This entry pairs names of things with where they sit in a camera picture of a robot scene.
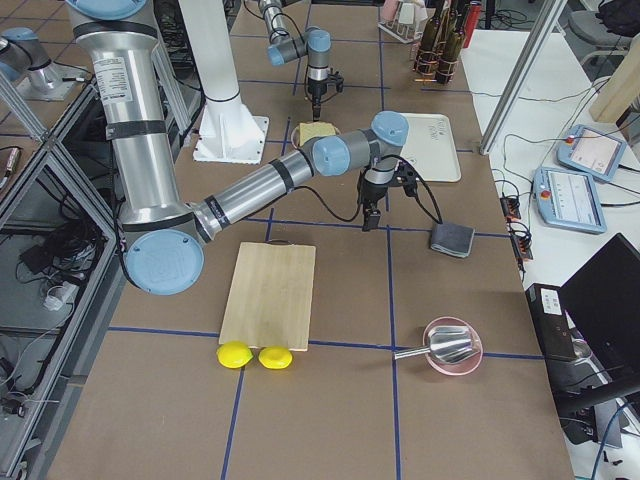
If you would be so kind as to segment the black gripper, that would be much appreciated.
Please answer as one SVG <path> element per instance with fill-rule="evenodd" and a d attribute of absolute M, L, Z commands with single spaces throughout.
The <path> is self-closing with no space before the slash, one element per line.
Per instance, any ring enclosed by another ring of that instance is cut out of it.
<path fill-rule="evenodd" d="M 306 73 L 305 90 L 312 105 L 313 120 L 318 121 L 321 115 L 322 97 L 328 87 L 333 85 L 337 93 L 344 88 L 343 76 L 333 69 L 309 69 Z"/>
<path fill-rule="evenodd" d="M 364 169 L 358 180 L 359 203 L 363 209 L 362 231 L 379 228 L 381 212 L 377 204 L 392 187 L 403 187 L 409 196 L 416 187 L 418 175 L 411 167 L 396 167 L 388 170 Z"/>

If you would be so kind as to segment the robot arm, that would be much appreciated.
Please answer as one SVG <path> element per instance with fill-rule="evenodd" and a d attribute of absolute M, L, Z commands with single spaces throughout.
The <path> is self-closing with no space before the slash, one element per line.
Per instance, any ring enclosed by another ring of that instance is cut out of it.
<path fill-rule="evenodd" d="M 368 128 L 314 138 L 272 161 L 263 158 L 268 119 L 253 115 L 238 85 L 229 30 L 218 1 L 184 1 L 180 10 L 205 96 L 198 163 L 247 165 L 250 172 L 199 202 L 182 199 L 152 60 L 160 44 L 149 1 L 71 1 L 77 44 L 90 56 L 125 202 L 115 229 L 125 239 L 129 282 L 154 295 L 190 288 L 205 266 L 204 247 L 232 224 L 312 177 L 359 170 L 366 188 L 389 183 L 410 132 L 408 118 L 376 114 Z"/>
<path fill-rule="evenodd" d="M 343 91 L 344 78 L 330 66 L 332 39 L 328 31 L 316 26 L 304 32 L 298 30 L 295 21 L 284 7 L 293 1 L 258 1 L 258 9 L 269 35 L 267 56 L 273 66 L 280 66 L 296 59 L 307 58 L 305 93 L 311 103 L 314 122 L 321 118 L 323 97 L 330 86 L 336 94 Z"/>

